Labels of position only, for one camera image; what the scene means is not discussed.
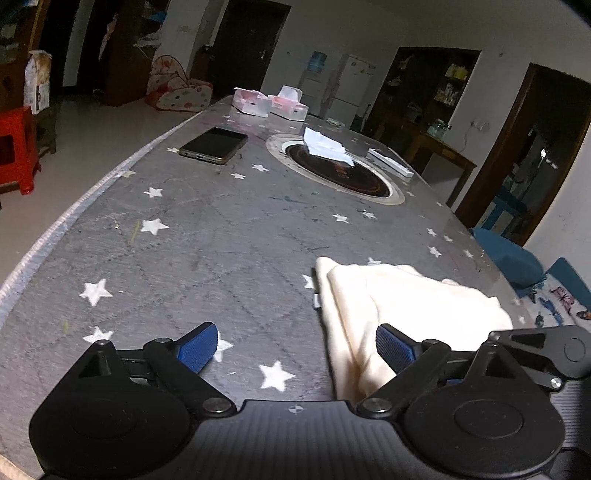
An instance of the smartphone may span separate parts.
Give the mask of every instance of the smartphone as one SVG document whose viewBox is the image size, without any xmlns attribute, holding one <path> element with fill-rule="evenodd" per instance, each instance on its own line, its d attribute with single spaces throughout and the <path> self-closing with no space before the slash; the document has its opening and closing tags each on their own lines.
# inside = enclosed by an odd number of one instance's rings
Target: smartphone
<svg viewBox="0 0 591 480">
<path fill-rule="evenodd" d="M 183 157 L 223 165 L 247 140 L 246 134 L 214 127 L 184 144 L 178 153 Z"/>
</svg>

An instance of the wall outlet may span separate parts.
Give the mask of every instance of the wall outlet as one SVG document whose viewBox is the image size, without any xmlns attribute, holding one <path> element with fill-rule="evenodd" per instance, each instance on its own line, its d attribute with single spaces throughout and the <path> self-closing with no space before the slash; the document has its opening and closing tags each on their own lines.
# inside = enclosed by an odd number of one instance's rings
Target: wall outlet
<svg viewBox="0 0 591 480">
<path fill-rule="evenodd" d="M 482 132 L 488 127 L 488 122 L 485 122 L 484 120 L 473 120 L 470 125 L 476 128 L 479 132 Z"/>
</svg>

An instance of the blue cushion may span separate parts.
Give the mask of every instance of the blue cushion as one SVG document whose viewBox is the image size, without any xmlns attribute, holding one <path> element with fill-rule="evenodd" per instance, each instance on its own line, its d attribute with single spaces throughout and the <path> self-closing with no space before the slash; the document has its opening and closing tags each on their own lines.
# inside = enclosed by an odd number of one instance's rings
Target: blue cushion
<svg viewBox="0 0 591 480">
<path fill-rule="evenodd" d="M 564 257 L 550 267 L 548 273 L 558 280 L 579 303 L 591 310 L 591 292 Z"/>
<path fill-rule="evenodd" d="M 475 228 L 472 234 L 511 286 L 523 291 L 544 278 L 544 267 L 527 250 L 498 233 Z"/>
</svg>

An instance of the wooden cabinet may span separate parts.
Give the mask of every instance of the wooden cabinet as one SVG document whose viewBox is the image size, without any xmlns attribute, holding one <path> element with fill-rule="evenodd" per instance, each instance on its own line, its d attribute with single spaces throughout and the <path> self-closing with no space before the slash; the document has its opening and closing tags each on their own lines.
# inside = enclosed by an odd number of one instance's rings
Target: wooden cabinet
<svg viewBox="0 0 591 480">
<path fill-rule="evenodd" d="M 151 0 L 155 9 L 166 8 L 165 0 Z M 143 98 L 152 68 L 155 47 L 133 45 L 156 32 L 160 23 L 145 14 L 145 0 L 123 0 L 117 25 L 105 49 L 105 95 L 102 103 L 119 106 Z"/>
<path fill-rule="evenodd" d="M 458 48 L 399 48 L 363 133 L 373 137 L 385 115 L 405 119 L 420 131 L 437 119 L 449 122 L 479 53 Z"/>
</svg>

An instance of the red plastic stool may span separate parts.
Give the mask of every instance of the red plastic stool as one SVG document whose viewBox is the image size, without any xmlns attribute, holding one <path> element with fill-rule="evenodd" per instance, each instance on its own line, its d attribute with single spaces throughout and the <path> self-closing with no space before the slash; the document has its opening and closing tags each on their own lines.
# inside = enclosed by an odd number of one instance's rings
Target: red plastic stool
<svg viewBox="0 0 591 480">
<path fill-rule="evenodd" d="M 36 140 L 31 107 L 0 113 L 0 185 L 15 181 L 21 194 L 33 191 L 33 174 L 41 170 Z"/>
</svg>

